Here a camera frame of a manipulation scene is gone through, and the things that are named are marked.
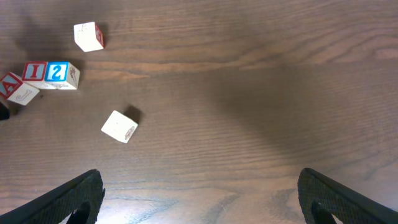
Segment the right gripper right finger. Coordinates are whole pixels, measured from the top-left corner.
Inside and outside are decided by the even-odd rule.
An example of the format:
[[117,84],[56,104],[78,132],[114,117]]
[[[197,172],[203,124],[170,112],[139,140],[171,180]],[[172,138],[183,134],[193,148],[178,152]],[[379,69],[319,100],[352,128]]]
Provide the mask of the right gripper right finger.
[[301,171],[297,187],[307,223],[397,223],[396,211],[311,168]]

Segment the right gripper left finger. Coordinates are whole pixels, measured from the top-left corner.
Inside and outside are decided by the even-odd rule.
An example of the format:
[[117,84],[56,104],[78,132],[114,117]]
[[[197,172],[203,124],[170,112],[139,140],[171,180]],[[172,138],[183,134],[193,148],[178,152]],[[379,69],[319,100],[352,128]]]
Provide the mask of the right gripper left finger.
[[46,194],[1,215],[1,223],[91,223],[105,195],[100,172],[89,170]]

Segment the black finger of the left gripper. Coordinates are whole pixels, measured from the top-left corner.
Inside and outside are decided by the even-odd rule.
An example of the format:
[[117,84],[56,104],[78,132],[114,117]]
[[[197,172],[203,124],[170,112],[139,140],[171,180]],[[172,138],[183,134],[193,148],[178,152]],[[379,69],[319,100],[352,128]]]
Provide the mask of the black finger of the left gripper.
[[10,118],[10,109],[6,103],[6,101],[1,98],[0,102],[0,120],[7,120]]

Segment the white picture block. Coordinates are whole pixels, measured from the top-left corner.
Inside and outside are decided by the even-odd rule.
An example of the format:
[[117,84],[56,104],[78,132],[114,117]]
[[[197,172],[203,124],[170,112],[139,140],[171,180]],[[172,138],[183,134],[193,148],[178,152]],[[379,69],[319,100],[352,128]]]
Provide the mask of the white picture block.
[[86,22],[73,26],[74,41],[84,52],[104,49],[104,37],[96,22]]

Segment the red letter A block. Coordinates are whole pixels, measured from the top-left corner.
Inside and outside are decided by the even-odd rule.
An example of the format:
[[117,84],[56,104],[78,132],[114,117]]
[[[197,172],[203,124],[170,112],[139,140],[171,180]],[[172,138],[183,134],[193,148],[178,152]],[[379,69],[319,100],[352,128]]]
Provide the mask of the red letter A block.
[[6,100],[26,106],[38,95],[39,89],[26,84],[12,72],[1,78],[1,96]]

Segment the red letter I block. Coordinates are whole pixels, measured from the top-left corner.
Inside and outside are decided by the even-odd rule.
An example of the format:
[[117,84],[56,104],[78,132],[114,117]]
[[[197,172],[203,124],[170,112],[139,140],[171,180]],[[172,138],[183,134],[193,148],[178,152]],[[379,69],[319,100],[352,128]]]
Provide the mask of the red letter I block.
[[41,90],[56,89],[55,86],[45,81],[47,65],[46,61],[27,62],[22,74],[22,81]]

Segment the blue number 2 block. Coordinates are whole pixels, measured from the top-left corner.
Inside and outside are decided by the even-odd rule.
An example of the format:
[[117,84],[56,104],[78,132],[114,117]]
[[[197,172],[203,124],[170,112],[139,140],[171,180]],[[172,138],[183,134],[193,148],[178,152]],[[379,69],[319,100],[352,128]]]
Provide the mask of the blue number 2 block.
[[58,90],[77,90],[80,71],[70,62],[49,62],[44,80]]

